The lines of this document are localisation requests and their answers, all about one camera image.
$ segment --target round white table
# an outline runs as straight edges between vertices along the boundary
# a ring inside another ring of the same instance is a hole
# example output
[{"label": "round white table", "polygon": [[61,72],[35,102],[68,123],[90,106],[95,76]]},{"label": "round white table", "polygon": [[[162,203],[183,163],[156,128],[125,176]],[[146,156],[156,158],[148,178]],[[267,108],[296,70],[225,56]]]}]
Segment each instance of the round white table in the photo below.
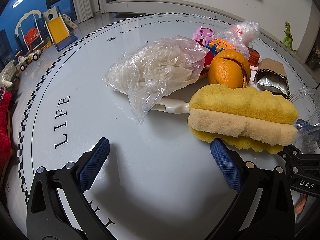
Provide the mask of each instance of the round white table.
[{"label": "round white table", "polygon": [[[229,189],[210,153],[196,139],[187,114],[150,111],[143,125],[133,119],[126,95],[112,91],[102,78],[122,56],[162,37],[192,37],[207,25],[216,33],[228,23],[209,17],[166,13],[133,17],[100,28],[77,41],[42,77],[21,123],[19,177],[28,201],[39,166],[60,169],[109,139],[110,155],[85,197],[117,239],[204,239],[227,210],[236,192]],[[296,71],[262,40],[252,43],[261,59],[284,65],[291,92],[304,87]],[[189,102],[207,79],[172,93]],[[244,161],[273,170],[284,166],[278,155],[238,150]],[[61,201],[79,228],[66,198]]]}]

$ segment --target toy car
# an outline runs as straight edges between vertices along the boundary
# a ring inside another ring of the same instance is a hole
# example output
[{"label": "toy car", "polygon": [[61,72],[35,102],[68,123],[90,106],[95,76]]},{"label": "toy car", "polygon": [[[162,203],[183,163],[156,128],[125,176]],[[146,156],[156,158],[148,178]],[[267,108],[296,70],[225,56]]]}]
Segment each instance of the toy car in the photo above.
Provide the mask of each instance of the toy car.
[{"label": "toy car", "polygon": [[24,71],[28,66],[28,59],[33,59],[34,61],[38,60],[41,55],[41,50],[37,49],[35,52],[26,54],[24,56],[21,56],[21,51],[19,51],[16,54],[16,57],[18,57],[18,65],[17,69],[20,68],[21,71]]}]

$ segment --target green toy dinosaur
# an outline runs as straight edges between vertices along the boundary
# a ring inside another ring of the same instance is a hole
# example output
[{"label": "green toy dinosaur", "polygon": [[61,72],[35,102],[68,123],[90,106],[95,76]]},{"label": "green toy dinosaur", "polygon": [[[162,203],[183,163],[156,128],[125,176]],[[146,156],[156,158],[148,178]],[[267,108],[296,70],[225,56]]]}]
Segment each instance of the green toy dinosaur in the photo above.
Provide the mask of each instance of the green toy dinosaur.
[{"label": "green toy dinosaur", "polygon": [[286,48],[290,46],[290,48],[291,48],[292,51],[297,51],[297,49],[294,50],[294,49],[292,48],[292,34],[291,34],[291,32],[290,32],[290,29],[291,29],[290,24],[289,24],[288,22],[285,22],[285,26],[284,26],[284,27],[286,28],[286,30],[284,31],[286,37],[283,39],[283,41],[280,41],[280,42],[281,42],[282,44],[284,44],[284,46],[286,46]]}]

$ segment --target building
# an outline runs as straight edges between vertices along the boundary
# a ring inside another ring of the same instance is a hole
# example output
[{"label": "building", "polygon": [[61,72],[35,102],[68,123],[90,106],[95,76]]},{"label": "building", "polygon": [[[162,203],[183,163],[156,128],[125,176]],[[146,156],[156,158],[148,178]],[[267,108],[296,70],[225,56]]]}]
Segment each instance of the building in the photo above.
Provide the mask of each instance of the building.
[{"label": "building", "polygon": [[12,48],[8,41],[7,34],[5,30],[0,31],[0,57],[4,60],[10,53],[12,52]]}]

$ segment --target clear plastic bottle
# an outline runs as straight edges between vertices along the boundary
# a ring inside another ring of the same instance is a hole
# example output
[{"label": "clear plastic bottle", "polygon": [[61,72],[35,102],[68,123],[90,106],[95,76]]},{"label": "clear plastic bottle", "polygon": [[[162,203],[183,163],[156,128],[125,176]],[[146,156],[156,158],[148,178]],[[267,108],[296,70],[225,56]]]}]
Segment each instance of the clear plastic bottle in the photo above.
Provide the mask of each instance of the clear plastic bottle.
[{"label": "clear plastic bottle", "polygon": [[293,124],[298,130],[293,145],[301,153],[312,153],[320,146],[320,95],[312,87],[303,87],[295,91],[289,101],[299,112]]}]

